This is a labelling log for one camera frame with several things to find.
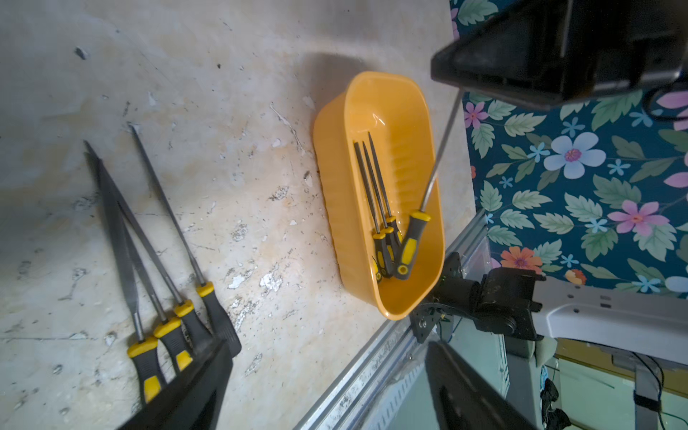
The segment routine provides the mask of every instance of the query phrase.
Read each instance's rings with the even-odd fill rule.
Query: orange plastic tub
[[[407,316],[432,289],[444,261],[444,227],[438,184],[427,213],[418,259],[406,281],[375,279],[375,229],[358,170],[354,142],[368,147],[372,134],[392,213],[404,233],[409,214],[418,210],[435,162],[430,115],[420,88],[404,76],[363,72],[346,92],[318,114],[313,143],[323,184],[325,207],[344,287],[388,319]]]

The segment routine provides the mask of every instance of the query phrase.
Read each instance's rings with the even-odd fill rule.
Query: white flower
[[[552,141],[555,155],[545,158],[545,169],[558,170],[563,167],[563,175],[567,179],[578,179],[585,173],[585,167],[598,167],[604,163],[607,154],[601,149],[590,149],[599,139],[595,133],[589,131],[581,133],[575,142],[568,136],[559,136]]]

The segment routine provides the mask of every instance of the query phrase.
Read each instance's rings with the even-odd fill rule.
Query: pink flower
[[[613,221],[620,221],[621,224],[616,226],[618,233],[628,233],[633,229],[633,233],[638,233],[640,236],[650,236],[652,234],[652,227],[663,226],[669,223],[669,219],[662,215],[652,215],[659,209],[658,202],[645,203],[640,210],[636,202],[631,200],[624,200],[621,208],[626,211],[612,212],[607,215],[607,218]]]
[[[485,107],[485,102],[478,103],[475,107],[473,103],[466,103],[466,111],[464,112],[464,119],[466,120],[466,128],[473,124],[473,128],[478,130],[480,128],[480,120],[487,119],[487,112],[483,112],[482,108]]]
[[[454,30],[454,40],[459,39],[459,27],[456,25],[456,15],[459,14],[459,8],[454,8],[451,10],[451,27]]]
[[[688,91],[678,91],[675,93],[668,93],[657,99],[657,104],[667,109],[678,109],[688,106]],[[677,117],[688,116],[688,109],[684,110]],[[688,120],[674,122],[674,130],[688,129]]]
[[[688,166],[688,153],[683,158],[683,162]],[[685,188],[688,186],[688,172],[675,173],[664,180],[664,183],[674,188]]]

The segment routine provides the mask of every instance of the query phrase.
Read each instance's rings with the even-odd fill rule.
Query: dark blue fabric
[[[510,3],[450,0],[455,36]],[[531,112],[466,95],[473,188],[478,209],[488,211],[497,263],[686,297],[688,188],[681,187],[688,184],[681,173],[688,172],[688,133],[650,120],[641,97]],[[684,109],[663,104],[653,108],[669,115]]]

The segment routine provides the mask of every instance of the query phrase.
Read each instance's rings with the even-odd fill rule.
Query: yellow handle
[[[401,244],[401,258],[396,268],[395,277],[403,281],[411,276],[413,265],[418,256],[420,237],[425,226],[430,221],[430,215],[425,212],[415,211],[409,219],[409,229]]]

